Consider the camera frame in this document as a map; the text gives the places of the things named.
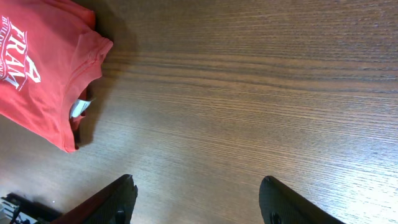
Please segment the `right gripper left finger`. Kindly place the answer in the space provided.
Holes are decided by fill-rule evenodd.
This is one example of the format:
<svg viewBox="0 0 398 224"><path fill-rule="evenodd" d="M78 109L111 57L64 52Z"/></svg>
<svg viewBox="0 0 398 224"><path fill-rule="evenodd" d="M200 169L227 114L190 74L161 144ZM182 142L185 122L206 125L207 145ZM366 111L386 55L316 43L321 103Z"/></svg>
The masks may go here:
<svg viewBox="0 0 398 224"><path fill-rule="evenodd" d="M129 224L137 199L132 175L124 174L56 220L55 224Z"/></svg>

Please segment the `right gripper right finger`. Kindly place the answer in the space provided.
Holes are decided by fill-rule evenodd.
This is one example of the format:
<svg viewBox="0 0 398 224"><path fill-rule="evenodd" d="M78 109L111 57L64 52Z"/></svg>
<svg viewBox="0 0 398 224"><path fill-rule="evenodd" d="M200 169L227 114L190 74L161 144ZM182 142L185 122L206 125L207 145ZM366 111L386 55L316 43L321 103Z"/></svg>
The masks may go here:
<svg viewBox="0 0 398 224"><path fill-rule="evenodd" d="M343 224L271 175L261 182L259 207L266 224Z"/></svg>

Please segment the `red printed t-shirt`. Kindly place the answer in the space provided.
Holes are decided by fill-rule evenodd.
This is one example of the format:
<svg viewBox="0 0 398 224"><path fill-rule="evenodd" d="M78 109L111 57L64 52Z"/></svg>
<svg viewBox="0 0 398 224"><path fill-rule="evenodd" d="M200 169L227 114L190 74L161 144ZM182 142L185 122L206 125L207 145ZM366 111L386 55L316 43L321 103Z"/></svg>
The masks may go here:
<svg viewBox="0 0 398 224"><path fill-rule="evenodd" d="M73 1L1 2L1 114L65 152L113 43Z"/></svg>

